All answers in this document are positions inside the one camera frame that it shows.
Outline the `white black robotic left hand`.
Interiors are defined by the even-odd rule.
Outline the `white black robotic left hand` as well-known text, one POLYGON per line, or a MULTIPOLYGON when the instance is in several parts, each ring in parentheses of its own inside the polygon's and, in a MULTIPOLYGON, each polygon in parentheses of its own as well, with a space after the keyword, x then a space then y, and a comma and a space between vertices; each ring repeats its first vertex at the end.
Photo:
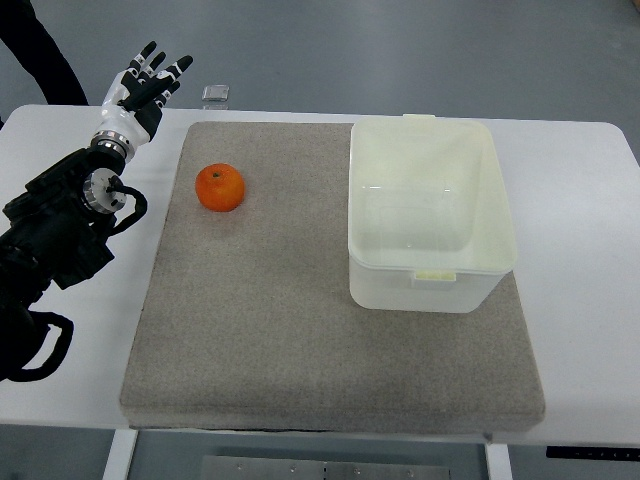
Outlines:
POLYGON ((185 55, 164 66, 166 54, 147 44, 114 78, 101 106, 101 123, 91 144, 109 148, 129 162, 156 135, 162 110, 180 88, 179 78, 192 65, 185 55))

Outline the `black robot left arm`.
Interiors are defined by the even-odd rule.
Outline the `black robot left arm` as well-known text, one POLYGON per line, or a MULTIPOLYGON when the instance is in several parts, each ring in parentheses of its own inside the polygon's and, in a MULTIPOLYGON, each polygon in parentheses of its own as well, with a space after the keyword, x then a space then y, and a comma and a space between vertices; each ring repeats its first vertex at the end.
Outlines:
POLYGON ((166 55, 147 44, 119 72, 102 104, 91 143, 28 182, 3 209, 10 228, 1 237, 1 377, 33 382, 64 360, 74 324, 32 305, 56 284, 91 278, 113 258, 107 240, 140 220, 147 200, 119 176, 150 142, 162 108, 191 65, 185 56, 165 70, 166 55))

